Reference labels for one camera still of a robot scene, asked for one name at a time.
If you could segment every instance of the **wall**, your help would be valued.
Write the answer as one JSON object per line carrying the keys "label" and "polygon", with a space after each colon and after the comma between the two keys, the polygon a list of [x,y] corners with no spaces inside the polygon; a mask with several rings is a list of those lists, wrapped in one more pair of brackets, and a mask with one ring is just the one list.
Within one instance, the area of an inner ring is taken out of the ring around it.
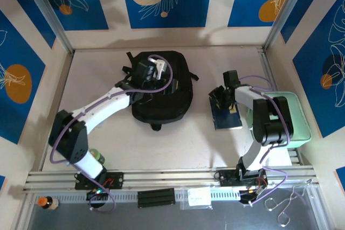
{"label": "wall", "polygon": [[[18,0],[36,27],[40,18]],[[49,0],[73,47],[261,45],[284,0]],[[51,35],[45,39],[51,42]]]}
{"label": "wall", "polygon": [[345,193],[337,180],[335,169],[345,166],[345,128],[322,138],[303,86],[292,62],[311,33],[318,26],[336,0],[314,0],[287,44],[281,36],[275,40],[267,54],[279,89],[296,92],[302,103],[312,130],[312,140],[300,150],[313,165],[328,208],[337,229],[344,229]]}
{"label": "wall", "polygon": [[59,82],[61,72],[69,64],[60,42],[56,40],[53,48],[50,48],[16,0],[0,0],[0,10],[45,64],[43,77],[18,144],[0,137],[0,175],[6,176],[0,193],[0,225],[1,229],[10,229],[22,198],[20,193],[27,173],[33,167],[38,168],[58,106],[60,92],[56,95],[56,91],[62,87],[62,82]]}
{"label": "wall", "polygon": [[228,27],[234,0],[210,0],[205,28],[166,29],[131,29],[125,0],[100,1],[109,30],[67,31],[76,48],[261,45],[270,31],[270,27]]}

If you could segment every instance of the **orange cap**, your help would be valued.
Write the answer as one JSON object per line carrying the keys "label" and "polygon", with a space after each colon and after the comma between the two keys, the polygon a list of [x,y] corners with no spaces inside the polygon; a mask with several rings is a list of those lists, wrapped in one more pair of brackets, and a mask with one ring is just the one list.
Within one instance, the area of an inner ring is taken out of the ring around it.
{"label": "orange cap", "polygon": [[48,199],[46,197],[40,197],[37,201],[37,204],[40,205],[41,207],[47,205]]}

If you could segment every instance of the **white tag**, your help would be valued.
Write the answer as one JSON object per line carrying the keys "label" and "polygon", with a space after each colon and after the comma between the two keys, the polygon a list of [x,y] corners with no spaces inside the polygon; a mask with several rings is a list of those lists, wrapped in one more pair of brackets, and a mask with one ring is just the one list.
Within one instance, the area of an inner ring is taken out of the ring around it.
{"label": "white tag", "polygon": [[194,188],[188,190],[189,206],[210,206],[211,190],[209,187]]}

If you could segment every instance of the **metal clip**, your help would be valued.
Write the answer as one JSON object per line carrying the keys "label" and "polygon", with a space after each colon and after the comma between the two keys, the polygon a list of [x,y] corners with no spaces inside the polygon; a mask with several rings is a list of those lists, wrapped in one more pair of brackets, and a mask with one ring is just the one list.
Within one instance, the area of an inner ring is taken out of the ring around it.
{"label": "metal clip", "polygon": [[[283,211],[281,211],[280,214],[279,214],[278,217],[277,217],[277,221],[278,221],[278,223],[279,223],[282,227],[285,227],[285,226],[287,226],[287,225],[290,223],[290,217],[289,217],[287,214],[285,214],[285,211],[286,211],[287,207],[290,205],[290,203],[291,203],[292,200],[296,199],[297,197],[303,197],[303,196],[304,196],[304,194],[305,194],[305,192],[306,192],[306,188],[308,187],[308,185],[309,185],[312,181],[313,181],[312,179],[309,179],[309,180],[307,180],[307,181],[305,182],[305,184],[303,184],[303,185],[293,186],[293,187],[292,187],[292,192],[291,192],[290,197],[287,198],[287,199],[284,199],[284,200],[281,201],[280,203],[275,202],[275,200],[274,200],[273,198],[268,198],[268,199],[265,200],[265,207],[268,209],[268,211],[272,211],[272,210],[276,209],[277,207],[279,207],[279,206],[280,206],[281,204],[283,204],[284,202],[289,201],[288,204],[287,204],[287,205],[285,206],[285,208],[283,209]],[[296,187],[302,187],[302,186],[304,186],[302,195],[299,195],[299,194],[295,193],[295,188],[296,188]],[[267,204],[268,202],[273,202],[274,205],[273,205],[273,206],[269,206],[269,205]]]}

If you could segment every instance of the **orange circle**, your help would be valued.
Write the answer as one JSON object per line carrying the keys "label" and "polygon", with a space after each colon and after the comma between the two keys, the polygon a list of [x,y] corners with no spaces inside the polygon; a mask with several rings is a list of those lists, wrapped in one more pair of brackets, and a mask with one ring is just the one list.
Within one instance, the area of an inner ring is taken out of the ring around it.
{"label": "orange circle", "polygon": [[259,19],[263,22],[273,22],[285,0],[267,0],[259,10]]}
{"label": "orange circle", "polygon": [[61,5],[59,7],[59,10],[60,10],[61,13],[63,13],[64,15],[67,15],[67,16],[71,15],[72,12],[73,12],[72,8],[70,6],[68,6],[68,5]]}
{"label": "orange circle", "polygon": [[9,66],[5,72],[6,93],[8,97],[16,103],[26,103],[30,97],[32,89],[32,81],[30,72],[26,67],[16,64]]}
{"label": "orange circle", "polygon": [[48,199],[46,197],[40,197],[37,201],[37,204],[41,207],[47,205]]}
{"label": "orange circle", "polygon": [[321,86],[326,90],[332,86],[332,77],[329,74],[324,74],[321,77]]}

